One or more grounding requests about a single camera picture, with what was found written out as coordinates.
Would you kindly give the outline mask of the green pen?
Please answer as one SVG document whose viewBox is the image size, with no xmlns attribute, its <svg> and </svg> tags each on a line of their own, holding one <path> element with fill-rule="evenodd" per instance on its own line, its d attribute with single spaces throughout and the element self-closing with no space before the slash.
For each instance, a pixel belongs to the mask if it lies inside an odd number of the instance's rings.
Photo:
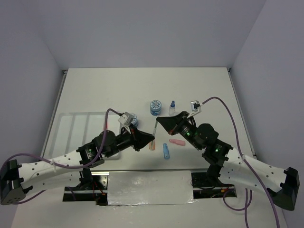
<svg viewBox="0 0 304 228">
<path fill-rule="evenodd" d="M 157 121 L 155 121 L 155 125 L 154 125 L 154 129 L 153 129 L 153 136 L 155 136 L 156 135 L 156 131 L 157 131 L 157 125 L 158 125 L 158 122 Z"/>
</svg>

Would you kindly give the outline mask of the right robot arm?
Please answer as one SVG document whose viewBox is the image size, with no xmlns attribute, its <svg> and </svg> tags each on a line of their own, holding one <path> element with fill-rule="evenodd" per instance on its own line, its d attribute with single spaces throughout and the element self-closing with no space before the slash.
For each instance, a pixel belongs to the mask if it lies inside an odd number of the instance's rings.
<svg viewBox="0 0 304 228">
<path fill-rule="evenodd" d="M 187 112 L 176 116 L 157 117 L 157 122 L 170 135 L 180 134 L 210 164 L 207 182 L 242 186 L 252 191 L 268 192 L 278 207 L 293 211 L 300 187 L 299 174 L 294 168 L 277 168 L 250 156 L 240 155 L 231 145 L 218 139 L 218 132 L 209 123 L 194 126 Z"/>
</svg>

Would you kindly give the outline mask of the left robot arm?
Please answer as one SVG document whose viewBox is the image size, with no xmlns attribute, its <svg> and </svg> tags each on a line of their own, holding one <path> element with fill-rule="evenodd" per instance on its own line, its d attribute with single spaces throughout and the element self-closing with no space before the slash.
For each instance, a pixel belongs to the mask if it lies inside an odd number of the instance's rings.
<svg viewBox="0 0 304 228">
<path fill-rule="evenodd" d="M 39 186 L 43 191 L 50 189 L 50 179 L 72 171 L 79 172 L 76 184 L 86 190 L 93 184 L 90 169 L 104 164 L 104 157 L 111 157 L 129 147 L 138 152 L 154 139 L 152 134 L 131 127 L 129 132 L 119 135 L 105 130 L 91 142 L 52 159 L 38 158 L 37 162 L 20 164 L 17 155 L 12 155 L 0 169 L 0 203 L 25 203 L 29 192 L 36 191 Z"/>
</svg>

